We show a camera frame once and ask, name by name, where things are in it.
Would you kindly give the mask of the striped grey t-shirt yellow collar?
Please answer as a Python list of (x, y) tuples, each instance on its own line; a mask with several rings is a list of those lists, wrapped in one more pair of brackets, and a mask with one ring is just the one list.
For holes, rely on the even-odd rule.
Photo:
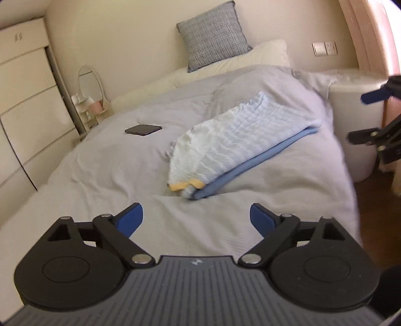
[(169, 189), (189, 199), (241, 163), (321, 124), (313, 114), (280, 105), (260, 92), (248, 102), (195, 125), (174, 142)]

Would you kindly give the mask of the white round storage bin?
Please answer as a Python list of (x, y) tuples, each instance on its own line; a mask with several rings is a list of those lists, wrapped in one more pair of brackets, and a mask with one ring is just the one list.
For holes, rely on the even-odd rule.
[(376, 151), (373, 146), (352, 145), (347, 135), (355, 130), (381, 127), (384, 103), (365, 105), (360, 97), (379, 89), (387, 79), (359, 69), (333, 69), (326, 73), (338, 78), (329, 91), (329, 101), (334, 111), (334, 134), (343, 148), (350, 176), (357, 183), (371, 175)]

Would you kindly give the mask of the pink patterned curtain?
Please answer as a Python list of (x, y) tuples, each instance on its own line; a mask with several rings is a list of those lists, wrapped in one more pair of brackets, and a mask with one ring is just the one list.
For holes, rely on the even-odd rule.
[(389, 1), (339, 1), (359, 68), (385, 76), (400, 73)]

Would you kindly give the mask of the folded blue garment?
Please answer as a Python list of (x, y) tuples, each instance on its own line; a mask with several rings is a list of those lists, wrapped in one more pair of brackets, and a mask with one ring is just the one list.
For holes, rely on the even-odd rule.
[(200, 200), (203, 198), (207, 198), (209, 196), (213, 196), (217, 193), (217, 191), (222, 188), (225, 184), (230, 183), (233, 179), (235, 179), (240, 174), (256, 167), (257, 165), (263, 163), (264, 161), (271, 159), (273, 156), (277, 155), (278, 153), (282, 152), (287, 147), (291, 146), (293, 143), (298, 141), (299, 139), (303, 138), (304, 136), (315, 134), (318, 132), (318, 127), (308, 127), (298, 134), (290, 137), (282, 141), (281, 143), (277, 144), (276, 146), (266, 150), (265, 152), (249, 159), (248, 161), (241, 163), (237, 167), (233, 168), (232, 170), (224, 173), (223, 175), (214, 179), (211, 183), (205, 185), (202, 189), (196, 190), (190, 197), (190, 200)]

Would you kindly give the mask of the black smartphone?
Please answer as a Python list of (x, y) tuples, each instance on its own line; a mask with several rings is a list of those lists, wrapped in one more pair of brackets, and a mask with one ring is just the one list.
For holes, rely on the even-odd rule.
[(126, 134), (138, 135), (138, 136), (147, 136), (154, 132), (162, 130), (161, 126), (149, 125), (149, 124), (138, 124), (136, 126), (127, 128), (124, 132)]

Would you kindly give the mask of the white bedside shelf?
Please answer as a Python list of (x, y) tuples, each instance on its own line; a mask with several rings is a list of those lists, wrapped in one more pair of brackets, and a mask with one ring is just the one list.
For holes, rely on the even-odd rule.
[(107, 108), (101, 114), (93, 115), (88, 109), (89, 105), (93, 103), (91, 100), (85, 100), (79, 94), (74, 94), (71, 99), (86, 132), (112, 115), (112, 106), (109, 101)]

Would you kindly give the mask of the cream pillow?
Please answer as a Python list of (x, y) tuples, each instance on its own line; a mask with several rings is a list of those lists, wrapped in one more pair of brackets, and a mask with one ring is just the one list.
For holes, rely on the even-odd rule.
[(248, 66), (272, 65), (290, 66), (287, 43), (283, 39), (273, 39), (256, 45), (250, 52), (214, 62), (189, 73), (186, 68), (178, 69), (156, 81), (131, 90), (111, 101), (114, 113), (133, 109), (161, 94), (208, 77), (236, 71)]

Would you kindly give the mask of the pink cup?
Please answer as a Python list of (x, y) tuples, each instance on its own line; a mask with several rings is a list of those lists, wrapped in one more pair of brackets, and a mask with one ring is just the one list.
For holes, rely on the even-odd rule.
[(98, 115), (103, 112), (103, 107), (102, 107), (102, 104), (100, 101), (95, 101), (95, 102), (91, 103), (89, 105), (88, 109), (91, 112), (91, 114), (93, 114), (93, 115)]

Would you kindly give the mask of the white wardrobe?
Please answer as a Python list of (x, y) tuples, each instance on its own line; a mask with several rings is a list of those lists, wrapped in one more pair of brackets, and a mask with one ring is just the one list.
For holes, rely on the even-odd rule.
[(1, 30), (1, 124), (36, 189), (79, 142), (48, 58), (49, 46), (41, 18)]

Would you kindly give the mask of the oval table mirror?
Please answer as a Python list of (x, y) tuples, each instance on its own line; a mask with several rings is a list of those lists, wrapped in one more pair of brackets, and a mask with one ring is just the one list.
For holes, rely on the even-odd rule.
[(102, 109), (108, 106), (108, 100), (105, 96), (105, 90), (100, 77), (96, 71), (89, 65), (83, 65), (78, 73), (79, 91), (85, 100), (99, 102)]

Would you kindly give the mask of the grey checked cushion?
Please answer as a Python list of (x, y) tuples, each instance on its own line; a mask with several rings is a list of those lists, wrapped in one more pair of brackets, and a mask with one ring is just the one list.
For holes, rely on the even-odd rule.
[(227, 1), (176, 24), (187, 50), (189, 73), (252, 50), (235, 5), (234, 1)]

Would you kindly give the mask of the wall switch and socket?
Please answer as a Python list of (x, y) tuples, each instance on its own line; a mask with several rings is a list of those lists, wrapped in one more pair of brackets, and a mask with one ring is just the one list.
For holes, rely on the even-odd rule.
[(338, 54), (334, 41), (314, 42), (312, 48), (315, 56), (336, 56)]

